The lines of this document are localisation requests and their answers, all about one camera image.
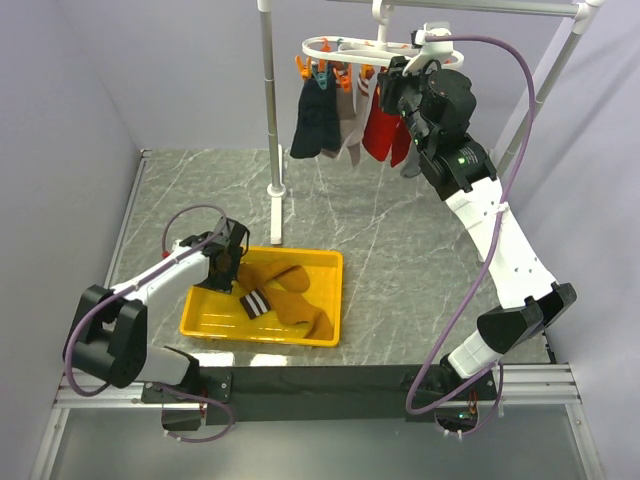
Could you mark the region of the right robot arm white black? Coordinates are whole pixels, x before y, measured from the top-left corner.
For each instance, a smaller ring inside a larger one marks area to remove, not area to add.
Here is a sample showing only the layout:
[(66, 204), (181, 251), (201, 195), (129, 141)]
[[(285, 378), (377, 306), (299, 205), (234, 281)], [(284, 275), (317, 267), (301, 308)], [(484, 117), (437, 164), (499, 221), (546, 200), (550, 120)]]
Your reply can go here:
[(490, 276), (499, 304), (439, 364), (427, 360), (408, 395), (422, 385), (460, 399), (514, 347), (552, 324), (577, 299), (539, 260), (518, 224), (486, 150), (467, 132), (476, 106), (470, 80), (432, 59), (417, 70), (391, 59), (378, 77), (379, 105), (397, 114), (418, 154), (421, 174), (464, 226)]

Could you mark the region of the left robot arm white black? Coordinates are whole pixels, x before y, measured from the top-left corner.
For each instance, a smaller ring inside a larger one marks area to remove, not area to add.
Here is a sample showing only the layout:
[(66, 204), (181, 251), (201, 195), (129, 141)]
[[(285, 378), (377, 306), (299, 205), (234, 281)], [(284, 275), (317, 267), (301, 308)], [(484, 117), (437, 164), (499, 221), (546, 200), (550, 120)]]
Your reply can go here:
[(151, 345), (148, 321), (165, 301), (193, 286), (231, 293), (249, 238), (246, 226), (222, 217), (214, 230), (176, 241), (158, 264), (136, 277), (112, 288), (87, 288), (62, 354), (71, 388), (91, 397), (109, 386), (140, 382), (158, 384), (179, 402), (202, 395), (199, 361)]

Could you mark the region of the white round clip hanger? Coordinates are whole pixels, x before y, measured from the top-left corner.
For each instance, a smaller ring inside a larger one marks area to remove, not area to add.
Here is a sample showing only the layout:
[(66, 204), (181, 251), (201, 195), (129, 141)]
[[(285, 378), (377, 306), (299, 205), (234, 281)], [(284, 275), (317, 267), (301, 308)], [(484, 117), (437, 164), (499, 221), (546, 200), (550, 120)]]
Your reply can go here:
[[(302, 42), (302, 52), (308, 57), (318, 60), (366, 64), (384, 68), (389, 66), (390, 60), (394, 56), (404, 56), (409, 60), (418, 53), (412, 46), (411, 38), (407, 43), (391, 42), (387, 38), (393, 10), (394, 6), (388, 4), (388, 1), (372, 2), (372, 16), (378, 24), (375, 39), (345, 36), (311, 37)], [(453, 44), (453, 53), (447, 60), (443, 63), (437, 60), (431, 61), (434, 65), (440, 65), (446, 69), (459, 70), (464, 64), (464, 55), (455, 50)]]

